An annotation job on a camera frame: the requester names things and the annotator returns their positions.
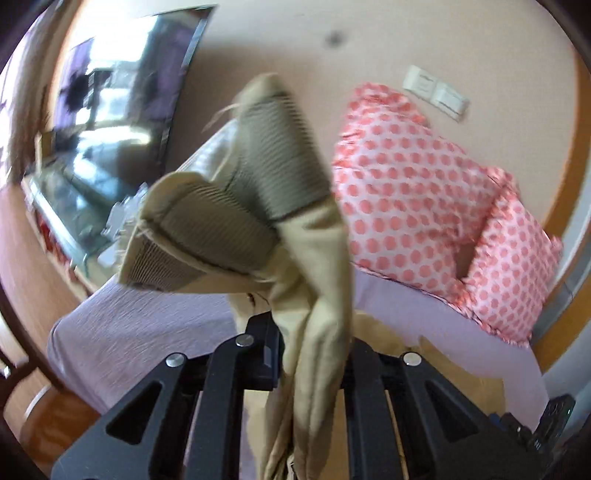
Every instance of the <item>pink polka dot pillow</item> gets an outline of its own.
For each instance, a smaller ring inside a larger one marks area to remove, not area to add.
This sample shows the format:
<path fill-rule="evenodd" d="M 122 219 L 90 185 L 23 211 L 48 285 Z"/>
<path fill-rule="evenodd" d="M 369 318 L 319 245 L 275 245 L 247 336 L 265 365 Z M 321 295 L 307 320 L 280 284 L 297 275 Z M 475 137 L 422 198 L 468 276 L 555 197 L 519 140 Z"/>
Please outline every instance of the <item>pink polka dot pillow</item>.
<path fill-rule="evenodd" d="M 384 85 L 356 89 L 347 119 L 333 171 L 355 264 L 457 300 L 454 254 L 478 238 L 499 181 Z"/>
<path fill-rule="evenodd" d="M 460 310 L 504 341 L 527 345 L 561 252 L 560 240 L 504 190 L 476 246 Z"/>

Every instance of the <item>khaki fabric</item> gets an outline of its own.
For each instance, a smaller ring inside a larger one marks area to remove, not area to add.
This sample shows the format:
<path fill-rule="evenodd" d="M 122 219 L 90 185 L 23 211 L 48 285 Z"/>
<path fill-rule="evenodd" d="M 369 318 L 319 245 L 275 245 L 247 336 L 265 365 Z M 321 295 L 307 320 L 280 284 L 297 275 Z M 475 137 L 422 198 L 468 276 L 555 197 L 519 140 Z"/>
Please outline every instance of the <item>khaki fabric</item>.
<path fill-rule="evenodd" d="M 285 351 L 279 386 L 265 399 L 259 477 L 315 480 L 351 341 L 347 229 L 279 78 L 255 78 L 235 103 L 236 135 L 212 181 L 177 172 L 146 195 L 119 282 L 264 297 Z M 232 301 L 245 307 L 244 297 Z"/>

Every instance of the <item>silver screw head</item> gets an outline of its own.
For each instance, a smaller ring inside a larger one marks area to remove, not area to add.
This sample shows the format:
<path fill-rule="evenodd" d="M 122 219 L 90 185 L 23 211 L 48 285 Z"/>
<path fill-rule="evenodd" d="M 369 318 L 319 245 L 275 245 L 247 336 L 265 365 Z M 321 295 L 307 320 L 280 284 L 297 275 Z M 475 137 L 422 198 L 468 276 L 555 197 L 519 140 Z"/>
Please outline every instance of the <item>silver screw head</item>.
<path fill-rule="evenodd" d="M 243 333 L 236 337 L 236 344 L 238 346 L 251 346 L 254 342 L 255 338 L 247 333 Z"/>
<path fill-rule="evenodd" d="M 180 367 L 185 360 L 185 356 L 182 353 L 171 353 L 168 357 L 166 357 L 166 364 L 169 367 Z"/>
<path fill-rule="evenodd" d="M 404 356 L 402 357 L 402 360 L 409 367 L 416 367 L 417 365 L 420 365 L 421 362 L 423 361 L 422 357 L 418 353 L 415 353 L 415 352 L 405 353 Z"/>

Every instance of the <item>bedsheet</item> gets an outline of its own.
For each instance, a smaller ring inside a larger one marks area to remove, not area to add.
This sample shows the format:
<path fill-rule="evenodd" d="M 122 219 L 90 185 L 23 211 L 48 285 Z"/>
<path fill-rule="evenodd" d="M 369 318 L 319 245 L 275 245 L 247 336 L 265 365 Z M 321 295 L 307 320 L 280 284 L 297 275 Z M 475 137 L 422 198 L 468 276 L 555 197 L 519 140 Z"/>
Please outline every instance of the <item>bedsheet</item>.
<path fill-rule="evenodd" d="M 423 335 L 470 373 L 502 378 L 507 410 L 536 427 L 548 394 L 530 349 L 486 334 L 418 290 L 358 270 L 355 308 L 394 328 L 409 345 Z M 113 278 L 54 325 L 47 353 L 66 385 L 104 413 L 169 353 L 203 355 L 235 334 L 224 295 L 133 290 Z"/>

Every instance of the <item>wall switch panel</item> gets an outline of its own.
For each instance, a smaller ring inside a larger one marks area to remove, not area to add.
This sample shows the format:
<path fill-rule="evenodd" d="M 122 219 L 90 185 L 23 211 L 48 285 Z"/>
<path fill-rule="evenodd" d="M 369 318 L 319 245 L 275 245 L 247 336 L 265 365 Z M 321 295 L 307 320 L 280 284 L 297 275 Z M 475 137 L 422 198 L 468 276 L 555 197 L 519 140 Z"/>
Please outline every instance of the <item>wall switch panel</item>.
<path fill-rule="evenodd" d="M 429 72 L 425 72 L 425 70 L 421 70 L 419 67 L 411 65 L 402 86 L 405 90 L 409 90 L 419 98 L 428 102 L 433 96 L 436 84 L 437 78 Z"/>
<path fill-rule="evenodd" d="M 457 122 L 462 119 L 468 107 L 469 100 L 466 97 L 415 65 L 408 69 L 402 87 L 436 106 Z"/>
<path fill-rule="evenodd" d="M 468 99 L 447 83 L 438 82 L 431 97 L 431 104 L 445 112 L 456 121 L 460 121 L 468 106 Z"/>

